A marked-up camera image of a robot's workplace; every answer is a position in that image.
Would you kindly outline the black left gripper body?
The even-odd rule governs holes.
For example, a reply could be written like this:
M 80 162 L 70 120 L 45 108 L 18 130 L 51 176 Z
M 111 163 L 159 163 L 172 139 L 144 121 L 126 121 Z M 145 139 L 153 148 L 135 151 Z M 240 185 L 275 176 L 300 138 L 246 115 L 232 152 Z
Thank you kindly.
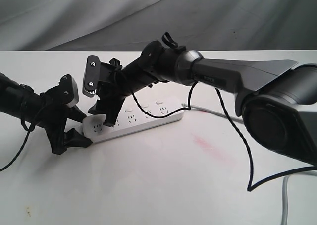
M 63 141 L 69 107 L 62 103 L 58 86 L 47 90 L 41 96 L 44 97 L 45 104 L 40 114 L 40 126 L 46 132 L 52 153 L 61 155 L 67 150 Z

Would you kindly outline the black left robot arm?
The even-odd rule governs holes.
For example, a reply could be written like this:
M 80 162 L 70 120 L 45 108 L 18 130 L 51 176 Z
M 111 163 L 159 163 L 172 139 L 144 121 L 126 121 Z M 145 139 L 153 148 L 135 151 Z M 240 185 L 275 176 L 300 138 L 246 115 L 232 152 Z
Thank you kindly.
M 52 153 L 61 155 L 68 148 L 87 148 L 92 141 L 75 128 L 65 131 L 68 119 L 82 123 L 86 115 L 77 107 L 78 87 L 74 78 L 64 75 L 57 86 L 36 94 L 25 84 L 0 76 L 0 111 L 45 130 Z

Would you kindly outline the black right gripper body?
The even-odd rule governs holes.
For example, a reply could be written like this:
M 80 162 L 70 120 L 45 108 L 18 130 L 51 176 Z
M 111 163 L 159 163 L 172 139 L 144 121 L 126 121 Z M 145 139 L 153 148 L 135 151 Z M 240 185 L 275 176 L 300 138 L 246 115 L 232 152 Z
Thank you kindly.
M 125 67 L 113 58 L 112 62 L 99 62 L 98 101 L 113 104 L 124 100 L 155 82 L 155 77 L 141 69 L 136 59 Z

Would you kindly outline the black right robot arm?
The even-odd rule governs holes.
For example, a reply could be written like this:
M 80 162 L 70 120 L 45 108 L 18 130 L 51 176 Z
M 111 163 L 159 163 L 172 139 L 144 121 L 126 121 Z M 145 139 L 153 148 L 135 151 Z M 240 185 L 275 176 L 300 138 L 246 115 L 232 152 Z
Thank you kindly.
M 317 163 L 317 66 L 293 60 L 206 59 L 176 43 L 150 42 L 122 67 L 118 61 L 87 59 L 83 93 L 98 96 L 90 114 L 104 114 L 113 126 L 126 97 L 156 83 L 193 86 L 200 82 L 232 93 L 235 113 L 263 147 Z

